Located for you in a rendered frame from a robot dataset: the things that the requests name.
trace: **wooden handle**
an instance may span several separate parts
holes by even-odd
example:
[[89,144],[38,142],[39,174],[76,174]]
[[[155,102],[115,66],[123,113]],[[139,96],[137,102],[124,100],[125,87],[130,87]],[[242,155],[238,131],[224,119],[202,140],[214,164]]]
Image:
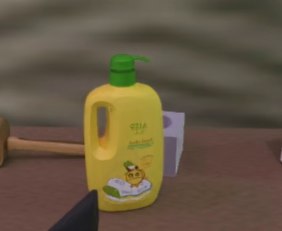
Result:
[[84,145],[65,142],[31,141],[11,136],[7,139],[8,150],[51,152],[84,156]]

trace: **plastic bottle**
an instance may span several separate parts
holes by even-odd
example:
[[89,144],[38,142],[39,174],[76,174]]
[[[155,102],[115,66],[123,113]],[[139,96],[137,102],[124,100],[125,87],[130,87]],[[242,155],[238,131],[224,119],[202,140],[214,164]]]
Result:
[[[158,94],[137,83],[134,60],[117,54],[110,62],[110,84],[87,96],[84,113],[85,160],[89,190],[99,209],[124,211],[152,204],[163,179],[163,111]],[[97,109],[107,109],[106,129],[98,135]]]

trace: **green pump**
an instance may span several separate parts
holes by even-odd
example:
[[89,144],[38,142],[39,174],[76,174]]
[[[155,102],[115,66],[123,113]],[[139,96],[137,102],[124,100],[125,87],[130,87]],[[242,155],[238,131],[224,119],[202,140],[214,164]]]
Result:
[[135,60],[149,62],[142,56],[116,54],[110,60],[110,85],[129,87],[136,83]]

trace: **pump dispenser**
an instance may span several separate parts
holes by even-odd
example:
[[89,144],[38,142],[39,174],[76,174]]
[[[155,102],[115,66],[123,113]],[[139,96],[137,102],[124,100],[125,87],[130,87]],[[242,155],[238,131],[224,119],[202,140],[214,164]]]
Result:
[[[110,60],[110,83],[91,91],[85,102],[84,142],[89,190],[97,190],[99,209],[115,212],[151,205],[163,179],[163,111],[158,94],[136,82],[135,60]],[[107,109],[102,137],[97,109]]]

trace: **wooden mallet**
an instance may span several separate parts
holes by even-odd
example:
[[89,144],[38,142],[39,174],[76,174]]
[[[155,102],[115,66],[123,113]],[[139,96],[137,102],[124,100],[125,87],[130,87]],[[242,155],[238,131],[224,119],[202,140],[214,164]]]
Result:
[[25,150],[84,156],[84,145],[65,142],[31,141],[10,136],[10,124],[0,117],[0,166],[7,151]]

